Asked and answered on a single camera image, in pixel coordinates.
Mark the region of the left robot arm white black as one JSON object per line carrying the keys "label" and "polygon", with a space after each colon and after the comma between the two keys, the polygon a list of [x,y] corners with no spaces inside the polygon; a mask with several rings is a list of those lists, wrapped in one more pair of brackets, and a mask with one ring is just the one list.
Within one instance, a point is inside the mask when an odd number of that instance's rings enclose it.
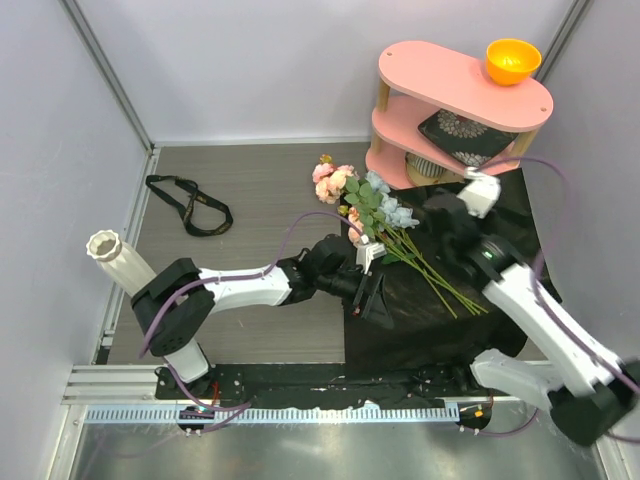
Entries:
{"label": "left robot arm white black", "polygon": [[214,368],[195,336],[214,313],[248,306],[279,307],[311,299],[318,291],[341,299],[346,313],[391,329],[384,276],[372,269],[386,254],[380,243],[353,247],[328,235],[311,249],[258,269],[215,271],[190,258],[174,261],[131,299],[151,354],[166,361],[159,382],[177,394],[205,397]]}

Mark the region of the blue hydrangea stem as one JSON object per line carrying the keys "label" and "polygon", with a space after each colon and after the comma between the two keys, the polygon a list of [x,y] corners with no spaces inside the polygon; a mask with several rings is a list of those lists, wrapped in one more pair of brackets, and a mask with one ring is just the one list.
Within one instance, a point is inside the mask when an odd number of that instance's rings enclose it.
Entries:
{"label": "blue hydrangea stem", "polygon": [[419,225],[419,221],[413,215],[413,209],[404,206],[391,195],[390,186],[377,172],[369,171],[365,180],[373,192],[371,199],[378,200],[374,213],[375,226],[379,231],[378,237],[387,247],[391,262],[402,261],[418,271],[454,319],[458,314],[445,298],[444,293],[450,295],[472,316],[487,313],[488,310],[485,307],[460,293],[429,264],[425,255],[420,252],[409,235],[409,231]]}

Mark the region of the pink rose stem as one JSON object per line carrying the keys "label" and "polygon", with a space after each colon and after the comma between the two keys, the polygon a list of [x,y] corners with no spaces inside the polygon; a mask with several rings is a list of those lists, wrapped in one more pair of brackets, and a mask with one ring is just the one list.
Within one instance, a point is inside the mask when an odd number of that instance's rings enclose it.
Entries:
{"label": "pink rose stem", "polygon": [[[312,172],[315,195],[319,201],[336,206],[337,212],[341,202],[355,204],[359,200],[363,200],[366,206],[376,209],[378,200],[371,199],[373,192],[366,182],[365,176],[359,175],[354,166],[338,166],[333,162],[331,156],[323,155]],[[348,235],[349,228],[355,228],[355,226],[348,220],[347,222]]]}
{"label": "pink rose stem", "polygon": [[[378,237],[379,231],[375,226],[375,209],[366,206],[363,200],[359,200],[355,204],[350,204],[349,202],[341,202],[340,206],[338,207],[338,213],[341,216],[346,217],[347,220],[355,226],[355,228],[350,227],[348,230],[349,239],[353,244],[356,244],[356,242],[362,235],[367,235],[372,240],[383,243],[382,240]],[[383,262],[394,263],[398,261],[391,262],[391,256],[387,251],[387,254],[383,258]]]}

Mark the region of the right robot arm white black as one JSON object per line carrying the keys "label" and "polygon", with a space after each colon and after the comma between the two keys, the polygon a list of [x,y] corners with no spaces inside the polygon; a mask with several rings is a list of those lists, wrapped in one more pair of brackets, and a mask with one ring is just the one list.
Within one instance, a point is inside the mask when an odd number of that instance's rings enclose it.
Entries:
{"label": "right robot arm white black", "polygon": [[437,189],[425,227],[447,268],[506,314],[550,362],[533,367],[497,349],[451,371],[457,391],[499,390],[547,412],[573,443],[592,446],[639,402],[639,362],[623,360],[589,335],[546,291],[519,252],[482,230],[467,192]]}

